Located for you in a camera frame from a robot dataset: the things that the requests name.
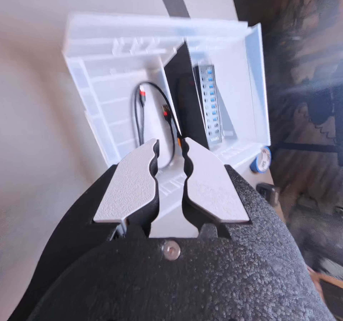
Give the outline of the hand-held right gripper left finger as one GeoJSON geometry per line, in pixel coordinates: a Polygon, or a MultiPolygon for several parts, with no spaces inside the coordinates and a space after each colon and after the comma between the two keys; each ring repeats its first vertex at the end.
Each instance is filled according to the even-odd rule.
{"type": "Polygon", "coordinates": [[[119,224],[123,233],[130,225],[140,226],[149,237],[160,210],[159,154],[159,140],[153,138],[118,163],[93,217],[95,223],[119,224]]]}

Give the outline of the black bin divider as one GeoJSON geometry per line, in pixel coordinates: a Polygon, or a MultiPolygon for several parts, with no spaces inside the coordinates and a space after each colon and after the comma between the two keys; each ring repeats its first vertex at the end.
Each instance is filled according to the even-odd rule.
{"type": "Polygon", "coordinates": [[[164,72],[181,139],[191,138],[209,149],[203,107],[186,42],[165,65],[164,72]]]}

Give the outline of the clear plastic bin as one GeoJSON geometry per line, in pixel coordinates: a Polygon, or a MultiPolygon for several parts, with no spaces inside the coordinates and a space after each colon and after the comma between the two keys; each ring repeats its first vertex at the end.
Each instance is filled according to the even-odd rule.
{"type": "Polygon", "coordinates": [[[186,42],[191,63],[215,67],[218,90],[237,134],[209,148],[253,187],[271,183],[269,170],[254,173],[251,162],[271,144],[261,24],[215,19],[74,14],[66,31],[63,55],[86,109],[88,122],[108,166],[139,145],[134,102],[137,85],[147,93],[144,140],[160,140],[160,219],[181,209],[183,159],[161,115],[164,98],[174,107],[164,67],[186,42]]]}

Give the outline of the black USB hub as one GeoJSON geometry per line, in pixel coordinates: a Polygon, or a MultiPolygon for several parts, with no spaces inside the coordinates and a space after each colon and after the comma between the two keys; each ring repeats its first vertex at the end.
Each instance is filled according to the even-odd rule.
{"type": "Polygon", "coordinates": [[[236,131],[217,87],[214,65],[196,65],[193,72],[204,115],[208,147],[211,149],[224,140],[236,140],[236,131]]]}

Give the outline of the blue tape roll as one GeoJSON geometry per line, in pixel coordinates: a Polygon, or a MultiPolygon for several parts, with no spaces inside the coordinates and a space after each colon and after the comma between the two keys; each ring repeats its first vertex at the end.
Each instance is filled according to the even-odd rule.
{"type": "Polygon", "coordinates": [[[272,155],[269,147],[262,147],[260,153],[250,164],[250,169],[254,173],[266,173],[271,165],[272,155]]]}

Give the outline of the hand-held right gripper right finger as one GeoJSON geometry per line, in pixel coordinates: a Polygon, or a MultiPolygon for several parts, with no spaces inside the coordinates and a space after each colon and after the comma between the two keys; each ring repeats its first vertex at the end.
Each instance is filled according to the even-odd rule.
{"type": "Polygon", "coordinates": [[[191,138],[182,140],[186,175],[182,213],[201,234],[204,225],[216,228],[217,236],[230,239],[227,224],[250,222],[248,213],[225,164],[191,138]]]}

